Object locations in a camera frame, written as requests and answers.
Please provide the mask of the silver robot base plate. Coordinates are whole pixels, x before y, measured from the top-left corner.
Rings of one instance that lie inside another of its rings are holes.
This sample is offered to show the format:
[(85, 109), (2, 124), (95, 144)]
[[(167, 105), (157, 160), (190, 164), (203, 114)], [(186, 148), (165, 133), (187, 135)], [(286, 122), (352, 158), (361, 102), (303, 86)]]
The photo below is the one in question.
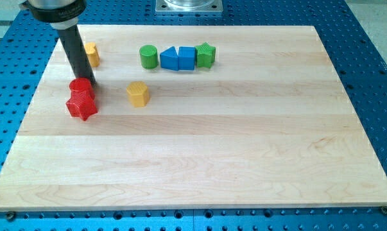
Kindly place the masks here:
[(155, 11), (176, 12), (222, 12), (222, 0), (156, 0)]

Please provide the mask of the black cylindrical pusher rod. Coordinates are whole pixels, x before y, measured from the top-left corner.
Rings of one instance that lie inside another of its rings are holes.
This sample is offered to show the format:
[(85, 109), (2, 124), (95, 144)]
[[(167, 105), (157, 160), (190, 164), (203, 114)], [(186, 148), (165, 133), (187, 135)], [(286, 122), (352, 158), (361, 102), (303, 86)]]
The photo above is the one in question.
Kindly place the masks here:
[(92, 85), (96, 83), (92, 67), (77, 25), (64, 30), (57, 30), (67, 59), (76, 78), (86, 78)]

